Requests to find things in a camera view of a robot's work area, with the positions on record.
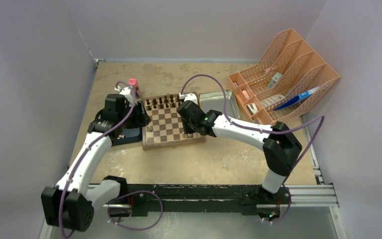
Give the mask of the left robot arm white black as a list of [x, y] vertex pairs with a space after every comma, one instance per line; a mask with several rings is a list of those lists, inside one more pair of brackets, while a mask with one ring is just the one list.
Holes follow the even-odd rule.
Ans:
[[150, 123], [145, 104], [133, 93], [108, 94], [104, 108], [89, 124], [80, 153], [54, 187], [45, 187], [41, 202], [48, 225], [86, 231], [98, 211], [108, 201], [117, 204], [128, 199], [126, 180], [107, 176], [89, 190], [91, 179], [103, 156], [124, 128], [141, 128]]

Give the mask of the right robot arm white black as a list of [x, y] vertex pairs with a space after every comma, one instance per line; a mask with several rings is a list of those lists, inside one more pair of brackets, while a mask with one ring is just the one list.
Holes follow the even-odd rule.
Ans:
[[215, 110], [205, 113], [192, 101], [181, 103], [177, 113], [187, 134], [196, 132], [200, 135], [229, 138], [260, 149], [268, 165], [267, 174], [259, 189], [260, 198], [270, 203], [279, 196], [279, 188], [289, 177], [302, 151], [302, 145], [286, 124], [255, 124], [228, 118], [226, 114]]

